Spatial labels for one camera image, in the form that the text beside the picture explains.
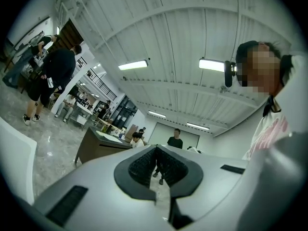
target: black shirt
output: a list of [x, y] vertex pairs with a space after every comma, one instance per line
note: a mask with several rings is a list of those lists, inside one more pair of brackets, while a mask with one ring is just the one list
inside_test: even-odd
[[[44, 42], [44, 44], [42, 46], [42, 49], [43, 49], [48, 43], [51, 42], [51, 37], [42, 37], [42, 39], [39, 41], [39, 43], [41, 43], [41, 42]], [[32, 51], [32, 54], [34, 56], [37, 55], [39, 53], [38, 45], [37, 46], [32, 46], [31, 47], [31, 51]]]
[[183, 148], [183, 141], [181, 139], [176, 139], [174, 137], [170, 137], [167, 144], [174, 146], [174, 147], [177, 147], [177, 148], [180, 148], [180, 149]]
[[106, 110], [109, 109], [109, 104], [106, 104], [103, 109], [100, 111], [100, 113], [98, 114], [98, 118], [102, 119], [102, 117], [104, 116], [104, 114], [106, 114]]
[[53, 85], [64, 90], [75, 69], [75, 53], [65, 48], [57, 49], [50, 52], [43, 62], [42, 75], [51, 77]]

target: marble floor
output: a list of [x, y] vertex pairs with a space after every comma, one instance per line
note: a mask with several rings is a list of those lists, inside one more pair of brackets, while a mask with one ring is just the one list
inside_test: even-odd
[[[29, 100], [26, 91], [7, 87], [2, 81], [4, 64], [0, 63], [0, 116], [15, 129], [35, 140], [37, 145], [34, 169], [33, 189], [37, 198], [46, 188], [76, 168], [74, 159], [86, 132], [69, 122], [55, 118], [44, 108], [39, 122], [32, 122], [27, 127], [22, 121]], [[156, 192], [156, 206], [162, 217], [168, 218], [170, 194], [169, 187], [164, 182], [159, 185], [157, 178], [151, 180], [150, 189]]]

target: white t-shirt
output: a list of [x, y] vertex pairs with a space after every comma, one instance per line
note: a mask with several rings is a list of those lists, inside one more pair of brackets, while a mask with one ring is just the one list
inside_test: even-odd
[[[297, 62], [298, 56], [292, 56], [291, 61], [293, 67], [288, 76], [284, 76], [283, 82], [286, 84], [287, 81], [292, 78], [295, 71], [298, 71], [301, 67]], [[290, 134], [290, 127], [286, 120], [286, 117], [282, 112], [273, 112], [272, 109], [269, 113], [263, 117], [253, 135], [250, 149], [242, 157], [244, 160], [250, 160], [252, 154], [257, 150], [267, 149], [277, 140], [284, 138]]]
[[137, 143], [134, 140], [131, 140], [130, 143], [133, 145], [133, 148], [144, 146], [142, 139], [139, 139]]
[[76, 99], [75, 99], [75, 98], [72, 99], [71, 97], [72, 97], [72, 95], [68, 94], [68, 95], [66, 96], [66, 98], [64, 99], [65, 102], [67, 102], [67, 103], [69, 103], [69, 104], [74, 104], [74, 103], [76, 102]]

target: black shorts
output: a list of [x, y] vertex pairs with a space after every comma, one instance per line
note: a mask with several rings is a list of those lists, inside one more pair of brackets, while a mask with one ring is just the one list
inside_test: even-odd
[[32, 84], [30, 90], [28, 91], [28, 96], [33, 101], [38, 101], [40, 99], [40, 102], [43, 105], [46, 105], [55, 89], [55, 87], [48, 87], [47, 79], [41, 79], [38, 77], [38, 79]]

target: sneaker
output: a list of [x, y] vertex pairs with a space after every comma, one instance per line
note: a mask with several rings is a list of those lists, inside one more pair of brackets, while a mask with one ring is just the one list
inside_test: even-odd
[[27, 126], [30, 125], [30, 118], [27, 117], [26, 115], [23, 115], [23, 121], [24, 121], [24, 123], [25, 123]]
[[34, 117], [32, 118], [32, 121], [39, 121], [40, 117], [39, 115], [34, 115]]

